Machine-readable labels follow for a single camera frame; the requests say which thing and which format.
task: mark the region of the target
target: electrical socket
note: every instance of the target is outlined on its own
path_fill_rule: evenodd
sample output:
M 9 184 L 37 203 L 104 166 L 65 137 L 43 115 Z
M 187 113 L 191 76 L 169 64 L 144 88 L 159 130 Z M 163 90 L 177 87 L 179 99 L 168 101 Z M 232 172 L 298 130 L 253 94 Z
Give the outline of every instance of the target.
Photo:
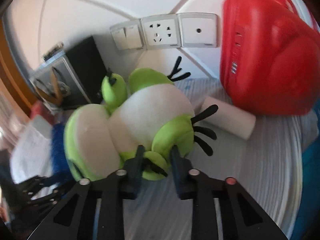
M 181 47 L 178 18 L 175 14 L 156 15 L 141 19 L 148 49 Z

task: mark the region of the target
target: green plush toy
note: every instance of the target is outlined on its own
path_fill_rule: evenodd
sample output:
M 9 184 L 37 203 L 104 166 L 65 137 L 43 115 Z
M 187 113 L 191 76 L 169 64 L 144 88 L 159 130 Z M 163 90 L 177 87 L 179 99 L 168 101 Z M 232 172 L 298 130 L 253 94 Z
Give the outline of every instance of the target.
M 198 143 L 207 155 L 211 147 L 195 132 L 216 139 L 215 133 L 194 123 L 214 114 L 218 107 L 210 106 L 195 116 L 188 98 L 173 82 L 177 78 L 181 57 L 169 76 L 150 68 L 134 70 L 129 76 L 128 98 L 124 79 L 110 70 L 102 82 L 104 105 L 85 105 L 77 109 L 67 122 L 64 134 L 65 152 L 76 180 L 102 179 L 121 168 L 135 156 L 138 145 L 146 149 L 143 178 L 159 180 L 169 170 L 169 152 L 177 145 L 181 156 Z

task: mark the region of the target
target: red backpack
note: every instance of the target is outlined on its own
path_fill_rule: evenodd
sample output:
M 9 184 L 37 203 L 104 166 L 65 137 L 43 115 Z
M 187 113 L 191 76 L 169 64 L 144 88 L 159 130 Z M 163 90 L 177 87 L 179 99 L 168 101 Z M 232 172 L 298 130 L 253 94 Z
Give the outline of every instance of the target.
M 291 0 L 226 0 L 220 80 L 254 114 L 306 114 L 320 94 L 320 34 Z

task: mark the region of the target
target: light switch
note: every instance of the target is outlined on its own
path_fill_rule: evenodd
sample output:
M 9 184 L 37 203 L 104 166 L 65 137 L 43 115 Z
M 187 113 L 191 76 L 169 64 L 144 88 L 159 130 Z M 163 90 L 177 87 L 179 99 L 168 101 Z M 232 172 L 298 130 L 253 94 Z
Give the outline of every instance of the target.
M 124 28 L 129 49 L 142 48 L 142 42 L 139 34 L 138 25 L 132 25 Z
M 120 54 L 146 49 L 139 19 L 115 24 L 110 27 L 110 32 Z
M 116 46 L 119 50 L 123 50 L 123 49 L 128 49 L 128 42 L 127 42 L 127 38 L 125 36 L 124 33 L 124 28 L 116 30 L 116 31 L 112 31 L 111 35 L 113 37 L 113 40 L 116 43 Z

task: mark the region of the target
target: plush toy eye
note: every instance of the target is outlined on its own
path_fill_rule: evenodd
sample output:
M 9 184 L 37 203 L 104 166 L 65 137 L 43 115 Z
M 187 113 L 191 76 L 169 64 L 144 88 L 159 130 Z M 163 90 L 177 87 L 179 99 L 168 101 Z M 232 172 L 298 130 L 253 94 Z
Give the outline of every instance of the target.
M 142 165 L 143 165 L 143 170 L 145 169 L 150 169 L 155 173 L 161 174 L 165 177 L 168 176 L 168 173 L 165 172 L 164 169 L 160 168 L 158 165 L 154 164 L 151 160 L 149 160 L 148 158 L 144 158 L 142 161 Z
M 109 78 L 110 86 L 113 86 L 117 81 L 116 78 L 112 77 L 112 74 L 113 74 L 112 70 L 110 68 L 107 68 L 106 76 Z

